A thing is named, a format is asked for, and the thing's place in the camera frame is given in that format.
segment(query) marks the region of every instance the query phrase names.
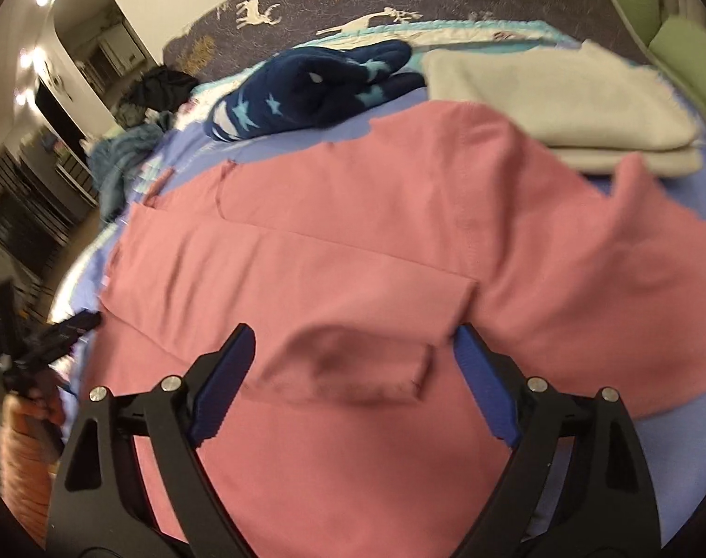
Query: star pattern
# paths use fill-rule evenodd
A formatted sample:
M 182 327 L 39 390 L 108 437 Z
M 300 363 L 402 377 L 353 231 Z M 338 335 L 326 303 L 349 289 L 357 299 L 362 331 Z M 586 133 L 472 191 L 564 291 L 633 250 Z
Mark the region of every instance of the star pattern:
M 366 108 L 371 108 L 384 102 L 386 95 L 381 86 L 371 86 L 370 90 L 356 94 L 355 98 L 362 102 Z
M 281 103 L 278 102 L 272 94 L 267 95 L 265 102 L 267 103 L 267 106 L 270 107 L 270 113 L 283 117 L 283 113 L 281 113 Z
M 391 73 L 391 67 L 387 65 L 384 61 L 369 59 L 365 63 L 362 63 L 362 65 L 369 70 L 369 81 L 376 80 L 376 76 L 379 74 L 379 71 L 383 71 L 384 73 Z
M 247 132 L 250 129 L 250 126 L 252 126 L 252 128 L 260 127 L 250 119 L 250 115 L 248 115 L 249 110 L 250 104 L 244 100 L 244 95 L 240 93 L 239 102 L 236 107 L 233 107 L 231 112 L 235 115 L 237 121 L 240 122 L 242 128 L 244 128 L 244 132 Z

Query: folded beige cloth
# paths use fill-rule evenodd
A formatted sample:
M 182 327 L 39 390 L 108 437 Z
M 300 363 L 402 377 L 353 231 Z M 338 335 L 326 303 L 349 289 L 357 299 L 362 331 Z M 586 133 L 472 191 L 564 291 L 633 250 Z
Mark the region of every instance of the folded beige cloth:
M 500 55 L 432 50 L 422 69 L 430 100 L 484 103 L 581 172 L 610 173 L 630 151 L 661 176 L 701 169 L 699 128 L 670 85 L 592 42 Z

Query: navy blue folded clothing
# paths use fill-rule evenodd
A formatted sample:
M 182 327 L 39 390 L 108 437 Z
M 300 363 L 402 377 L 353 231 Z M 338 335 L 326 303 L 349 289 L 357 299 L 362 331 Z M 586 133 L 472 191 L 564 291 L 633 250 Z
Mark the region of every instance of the navy blue folded clothing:
M 287 50 L 214 105 L 205 133 L 229 142 L 342 122 L 423 87 L 421 74 L 396 73 L 411 54 L 400 40 L 353 50 Z

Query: pink shirt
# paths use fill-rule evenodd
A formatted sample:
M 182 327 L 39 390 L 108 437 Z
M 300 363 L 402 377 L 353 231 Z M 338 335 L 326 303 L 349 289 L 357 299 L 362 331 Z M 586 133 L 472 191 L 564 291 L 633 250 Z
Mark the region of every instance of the pink shirt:
M 261 558 L 453 552 L 508 456 L 454 363 L 460 322 L 561 391 L 617 387 L 634 416 L 706 391 L 706 223 L 640 158 L 606 197 L 488 107 L 371 124 L 134 206 L 101 296 L 87 381 L 116 394 L 255 329 L 199 454 Z

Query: metal screw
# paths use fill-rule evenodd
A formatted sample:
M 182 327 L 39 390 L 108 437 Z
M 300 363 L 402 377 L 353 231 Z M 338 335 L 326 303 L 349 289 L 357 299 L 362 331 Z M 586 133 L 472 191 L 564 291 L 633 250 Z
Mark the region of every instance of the metal screw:
M 544 378 L 529 378 L 526 385 L 531 392 L 545 392 L 549 387 Z
M 604 401 L 616 402 L 619 400 L 619 391 L 616 390 L 616 388 L 605 387 L 600 392 L 600 395 L 603 397 Z
M 107 388 L 105 386 L 95 386 L 90 390 L 90 401 L 100 402 L 107 396 Z
M 165 392 L 174 392 L 183 385 L 183 379 L 180 376 L 167 376 L 159 385 Z

